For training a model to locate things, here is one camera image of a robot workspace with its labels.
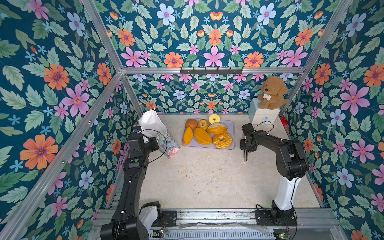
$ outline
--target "white paper bag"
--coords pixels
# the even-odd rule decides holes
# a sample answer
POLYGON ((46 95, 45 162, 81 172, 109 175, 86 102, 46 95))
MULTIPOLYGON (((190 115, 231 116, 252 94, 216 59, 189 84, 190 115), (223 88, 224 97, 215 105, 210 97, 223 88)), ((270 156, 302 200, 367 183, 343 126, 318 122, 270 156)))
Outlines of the white paper bag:
MULTIPOLYGON (((161 122, 159 116, 154 110, 149 110, 143 113, 139 119, 139 125, 142 130, 153 129, 159 132, 167 131, 167 127, 161 122)), ((142 133, 148 137, 155 137, 157 134, 157 132, 151 130, 143 131, 142 133)))

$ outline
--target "black cable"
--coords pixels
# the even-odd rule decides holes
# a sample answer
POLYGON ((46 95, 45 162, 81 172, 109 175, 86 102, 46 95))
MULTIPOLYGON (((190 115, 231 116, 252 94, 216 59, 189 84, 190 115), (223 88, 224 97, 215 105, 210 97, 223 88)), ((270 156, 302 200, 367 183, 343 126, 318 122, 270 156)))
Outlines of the black cable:
POLYGON ((268 130, 267 133, 268 133, 269 131, 272 131, 272 130, 275 128, 274 124, 273 124, 271 121, 264 121, 264 122, 261 122, 261 123, 257 124, 255 127, 257 127, 257 126, 259 126, 260 124, 265 123, 265 122, 270 122, 270 123, 272 124, 272 129, 271 129, 271 130, 268 130))

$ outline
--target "white storage box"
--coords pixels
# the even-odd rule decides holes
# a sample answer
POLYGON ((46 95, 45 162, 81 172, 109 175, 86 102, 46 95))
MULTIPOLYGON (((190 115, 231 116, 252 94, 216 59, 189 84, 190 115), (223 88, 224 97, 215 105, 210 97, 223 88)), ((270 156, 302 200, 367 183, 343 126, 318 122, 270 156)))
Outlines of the white storage box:
POLYGON ((262 103, 262 100, 253 98, 251 101, 251 106, 249 107, 248 116, 252 124, 259 124, 264 121, 274 122, 279 116, 280 108, 277 109, 260 109, 259 104, 262 103))

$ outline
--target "brown plush dog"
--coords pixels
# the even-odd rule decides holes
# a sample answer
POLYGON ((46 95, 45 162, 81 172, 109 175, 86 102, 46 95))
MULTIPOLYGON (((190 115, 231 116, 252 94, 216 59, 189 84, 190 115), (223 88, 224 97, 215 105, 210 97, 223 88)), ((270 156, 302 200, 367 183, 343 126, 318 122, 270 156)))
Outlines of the brown plush dog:
POLYGON ((284 94, 288 92, 288 88, 279 77, 269 77, 262 84, 261 90, 264 93, 257 97, 257 99, 263 100, 263 102, 259 104, 259 108, 261 109, 276 109, 289 102, 289 100, 284 99, 284 94))

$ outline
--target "beige floor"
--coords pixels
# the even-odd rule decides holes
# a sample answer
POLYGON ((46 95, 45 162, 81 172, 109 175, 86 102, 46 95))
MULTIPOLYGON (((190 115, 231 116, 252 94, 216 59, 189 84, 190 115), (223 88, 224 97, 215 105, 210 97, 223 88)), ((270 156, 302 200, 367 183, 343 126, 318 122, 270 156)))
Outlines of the beige floor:
MULTIPOLYGON (((140 204, 159 201, 162 208, 254 208, 256 204, 271 207, 275 198, 279 173, 275 153, 263 146, 248 154, 243 161, 240 150, 241 126, 249 123, 247 115, 222 115, 223 120, 235 123, 234 150, 184 147, 182 135, 185 121, 192 115, 162 115, 168 132, 180 145, 171 159, 162 156, 149 164, 142 185, 140 204)), ((271 125, 256 130, 269 130, 271 125)), ((270 134, 287 139, 283 126, 275 123, 270 134)), ((149 157, 155 159, 156 151, 149 157)), ((300 182, 295 207, 319 207, 319 203, 306 177, 300 182)))

